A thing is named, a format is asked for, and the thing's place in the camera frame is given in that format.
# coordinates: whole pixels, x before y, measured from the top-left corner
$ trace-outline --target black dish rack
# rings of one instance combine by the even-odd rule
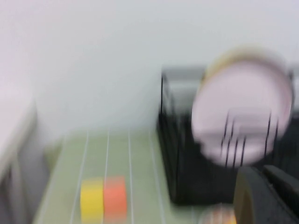
[[[171,82],[190,81],[199,84],[199,74],[204,69],[174,68],[162,71],[161,104],[157,121],[157,133],[162,152],[170,199],[177,205],[210,205],[232,203],[237,168],[219,166],[207,160],[200,152],[201,145],[194,142],[191,131],[191,107],[189,101],[176,100]],[[252,166],[261,169],[274,165],[299,179],[299,113],[294,112],[282,138],[275,137],[273,151]]]

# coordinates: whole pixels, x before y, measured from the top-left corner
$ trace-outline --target black object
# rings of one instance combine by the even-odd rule
[[[299,180],[275,166],[238,171],[234,209],[238,224],[299,224]]]
[[[177,205],[232,203],[237,168],[218,166],[200,152],[191,132],[191,107],[179,111],[180,104],[171,91],[170,81],[191,81],[199,84],[202,68],[164,70],[161,79],[161,104],[157,121],[157,133],[161,146],[170,199]],[[299,178],[299,118],[293,114],[290,125],[281,139],[274,142],[273,151],[252,166],[261,169],[275,165]]]

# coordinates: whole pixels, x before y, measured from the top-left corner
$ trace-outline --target wire rack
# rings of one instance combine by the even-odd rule
[[[220,139],[221,156],[226,156],[225,165],[217,165],[203,156],[203,146],[195,142],[192,136],[191,109],[204,70],[205,67],[197,66],[162,71],[157,133],[170,199],[179,205],[232,203],[237,169],[243,165],[249,139],[256,139],[264,145],[262,159],[252,163],[252,166],[275,165],[299,178],[299,119],[296,112],[285,135],[279,136],[278,119],[269,108],[258,108],[253,113],[248,113],[247,108],[232,108],[227,114],[223,132],[211,133]],[[292,70],[289,76],[294,80]],[[171,87],[173,83],[191,83],[193,87],[186,84],[177,94]],[[253,126],[254,122],[248,125],[248,120],[260,124],[260,119],[265,120],[264,125]],[[232,145],[235,149],[233,166],[228,166]],[[235,156],[237,148],[242,151],[238,164]]]

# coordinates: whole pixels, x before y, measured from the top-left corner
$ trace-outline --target yellow tape roll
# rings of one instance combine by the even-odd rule
[[[81,221],[99,222],[104,216],[103,181],[88,180],[81,184]]]

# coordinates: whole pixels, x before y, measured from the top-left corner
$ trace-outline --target plate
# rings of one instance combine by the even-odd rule
[[[214,163],[238,167],[269,154],[284,134],[293,104],[292,83],[277,58],[239,54],[214,69],[192,107],[192,133]]]
[[[236,224],[234,208],[222,204],[214,205],[201,214],[198,224]]]

